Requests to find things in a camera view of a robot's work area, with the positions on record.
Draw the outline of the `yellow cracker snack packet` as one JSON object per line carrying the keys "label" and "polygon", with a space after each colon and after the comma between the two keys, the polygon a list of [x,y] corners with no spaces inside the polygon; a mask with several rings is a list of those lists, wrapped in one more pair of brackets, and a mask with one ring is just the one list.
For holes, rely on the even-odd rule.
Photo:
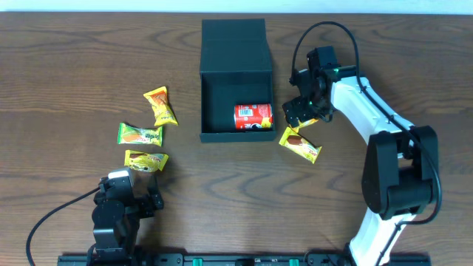
{"label": "yellow cracker snack packet", "polygon": [[310,126],[316,122],[318,122],[318,119],[311,118],[309,120],[306,120],[304,122],[301,122],[300,120],[297,120],[297,125],[296,126],[289,126],[295,133],[298,133],[300,129]]}

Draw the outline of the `yellow chocolate cake packet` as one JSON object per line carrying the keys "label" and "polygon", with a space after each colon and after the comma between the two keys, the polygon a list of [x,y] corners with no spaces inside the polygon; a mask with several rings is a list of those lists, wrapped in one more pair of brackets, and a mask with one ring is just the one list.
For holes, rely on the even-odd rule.
{"label": "yellow chocolate cake packet", "polygon": [[135,171],[156,172],[164,169],[168,159],[167,154],[126,150],[124,165]]}
{"label": "yellow chocolate cake packet", "polygon": [[320,155],[321,146],[314,146],[311,142],[303,138],[297,132],[287,127],[279,141],[280,146],[290,149],[292,152],[305,158],[314,164]]}

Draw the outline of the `red soda can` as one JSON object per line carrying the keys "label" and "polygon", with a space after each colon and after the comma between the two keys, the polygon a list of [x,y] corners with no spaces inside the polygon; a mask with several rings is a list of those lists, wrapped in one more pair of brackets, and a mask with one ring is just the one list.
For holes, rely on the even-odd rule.
{"label": "red soda can", "polygon": [[235,128],[240,131],[272,129],[273,110],[269,103],[236,105]]}

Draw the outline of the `yellow peanut butter snack packet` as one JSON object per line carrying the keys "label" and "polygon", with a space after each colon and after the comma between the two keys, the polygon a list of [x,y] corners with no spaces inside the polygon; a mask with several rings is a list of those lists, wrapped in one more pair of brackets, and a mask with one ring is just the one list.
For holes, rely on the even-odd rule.
{"label": "yellow peanut butter snack packet", "polygon": [[151,104],[154,113],[154,125],[172,124],[177,126],[177,119],[169,105],[168,92],[165,86],[145,93],[144,98]]}

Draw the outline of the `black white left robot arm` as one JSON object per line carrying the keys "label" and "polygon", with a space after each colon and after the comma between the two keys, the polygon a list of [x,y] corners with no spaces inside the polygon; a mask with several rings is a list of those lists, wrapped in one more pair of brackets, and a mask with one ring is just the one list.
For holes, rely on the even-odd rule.
{"label": "black white left robot arm", "polygon": [[120,168],[101,178],[92,212],[95,244],[87,251],[87,265],[153,265],[154,257],[136,246],[141,219],[164,207],[157,177],[147,178],[146,193],[135,196],[136,175]]}

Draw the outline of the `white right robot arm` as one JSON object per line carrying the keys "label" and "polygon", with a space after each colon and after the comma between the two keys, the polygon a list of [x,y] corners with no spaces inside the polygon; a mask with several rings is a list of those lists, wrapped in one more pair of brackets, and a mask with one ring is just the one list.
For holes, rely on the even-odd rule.
{"label": "white right robot arm", "polygon": [[284,103],[295,127],[311,119],[329,121],[341,112],[367,144],[361,190],[367,211],[358,233],[346,245],[337,265],[420,265],[425,256],[393,256],[402,230],[425,225],[437,215],[442,194],[438,173],[438,137],[430,126],[417,127],[391,109],[356,66],[326,63],[293,71],[290,84],[300,96]]}

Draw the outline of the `green pandan cake packet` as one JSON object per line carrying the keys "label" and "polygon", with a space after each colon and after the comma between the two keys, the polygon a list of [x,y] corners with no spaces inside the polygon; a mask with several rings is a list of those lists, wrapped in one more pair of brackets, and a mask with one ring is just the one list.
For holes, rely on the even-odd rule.
{"label": "green pandan cake packet", "polygon": [[130,126],[126,123],[120,123],[118,129],[117,144],[152,144],[162,146],[163,129],[142,129]]}

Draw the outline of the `black open gift box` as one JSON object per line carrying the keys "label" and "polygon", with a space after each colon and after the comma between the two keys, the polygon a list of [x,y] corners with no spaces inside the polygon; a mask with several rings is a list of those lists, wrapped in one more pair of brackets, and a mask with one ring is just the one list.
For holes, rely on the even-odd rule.
{"label": "black open gift box", "polygon": [[[275,138],[273,68],[264,19],[204,20],[200,80],[202,142],[259,142]],[[234,107],[261,103],[272,106],[273,128],[237,130]]]}

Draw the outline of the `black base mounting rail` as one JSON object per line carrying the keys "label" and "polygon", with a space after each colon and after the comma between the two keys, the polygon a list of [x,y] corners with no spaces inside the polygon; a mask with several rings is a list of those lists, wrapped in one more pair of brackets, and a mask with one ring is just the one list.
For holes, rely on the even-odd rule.
{"label": "black base mounting rail", "polygon": [[351,265],[348,256],[311,253],[306,256],[184,256],[162,253],[129,261],[101,261],[87,256],[59,256],[58,266],[136,265],[136,266],[331,266]]}

